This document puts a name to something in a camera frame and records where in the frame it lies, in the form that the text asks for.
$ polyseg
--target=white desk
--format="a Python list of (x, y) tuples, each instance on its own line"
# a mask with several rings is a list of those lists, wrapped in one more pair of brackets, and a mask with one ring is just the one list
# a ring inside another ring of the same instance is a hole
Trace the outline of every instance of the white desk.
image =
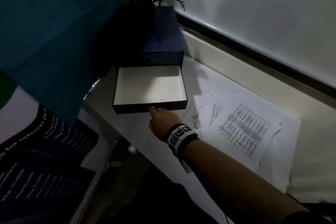
[[(189, 98), (187, 109), (193, 102), (193, 96), (205, 94), (212, 86), (248, 94), (255, 99), (260, 98), (257, 94), (252, 93), (250, 90), (189, 57), (185, 57), (184, 59), (182, 72)], [(194, 173), (187, 175), (167, 145), (159, 141), (151, 133), (148, 127), (151, 119), (149, 113), (115, 114), (112, 108), (115, 79), (116, 74), (114, 68), (112, 68), (108, 76), (104, 80), (99, 81), (86, 96), (83, 107), (94, 118), (107, 121), (169, 179), (182, 184), (195, 203), (217, 222), (226, 223), (223, 212), (210, 198)], [(272, 167), (276, 166), (277, 171), (281, 172), (283, 170), (287, 173), (288, 178), (289, 170), (286, 167), (288, 163), (292, 162), (296, 143), (295, 138), (299, 131), (300, 120), (269, 101), (267, 102), (267, 107), (282, 120), (283, 130), (278, 135), (277, 143), (271, 144), (266, 156), (264, 156), (268, 159), (266, 164), (269, 168), (263, 168), (258, 171), (258, 174), (262, 177), (265, 177), (265, 175), (271, 177), (270, 172), (273, 171)], [(182, 117), (185, 114), (185, 110), (176, 111), (176, 113)], [(281, 153), (281, 158), (274, 158), (275, 150)], [(279, 177), (267, 180), (275, 187), (285, 191), (286, 182), (279, 180)]]

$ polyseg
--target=drawer handle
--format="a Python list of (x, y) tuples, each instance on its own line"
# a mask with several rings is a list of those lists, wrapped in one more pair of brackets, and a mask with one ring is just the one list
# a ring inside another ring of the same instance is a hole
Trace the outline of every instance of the drawer handle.
[(152, 61), (153, 61), (152, 57), (150, 57), (150, 56), (145, 57), (145, 62), (149, 63), (149, 62), (152, 62)]

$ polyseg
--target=black bracelet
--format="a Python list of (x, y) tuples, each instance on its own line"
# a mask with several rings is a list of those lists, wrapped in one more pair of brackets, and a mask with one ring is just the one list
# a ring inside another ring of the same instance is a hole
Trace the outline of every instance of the black bracelet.
[(198, 134), (192, 134), (188, 137), (186, 137), (180, 144), (180, 146), (177, 149), (177, 156), (179, 159), (182, 159), (182, 153), (184, 149), (187, 147), (188, 144), (190, 144), (192, 141), (199, 139)]
[(170, 134), (178, 127), (178, 126), (181, 126), (181, 125), (184, 125), (184, 123), (178, 123), (178, 124), (175, 124), (173, 126), (171, 126), (170, 128), (168, 128), (168, 130), (166, 131), (163, 139), (164, 139), (164, 142), (167, 142), (168, 140), (168, 137), (170, 136)]

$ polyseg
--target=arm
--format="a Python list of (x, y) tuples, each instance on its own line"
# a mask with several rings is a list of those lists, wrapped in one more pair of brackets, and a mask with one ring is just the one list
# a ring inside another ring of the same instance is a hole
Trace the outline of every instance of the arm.
[[(167, 129), (181, 123), (167, 110), (149, 108), (149, 127), (163, 141)], [(248, 168), (201, 140), (183, 151), (191, 167), (212, 199), (235, 223), (279, 223), (287, 215), (307, 211)]]

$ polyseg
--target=open drawer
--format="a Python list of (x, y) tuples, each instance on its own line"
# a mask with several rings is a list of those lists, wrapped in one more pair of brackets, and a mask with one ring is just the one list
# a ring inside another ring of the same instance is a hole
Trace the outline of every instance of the open drawer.
[(149, 106), (181, 110), (187, 103), (180, 66), (119, 68), (113, 99), (117, 114), (147, 112)]

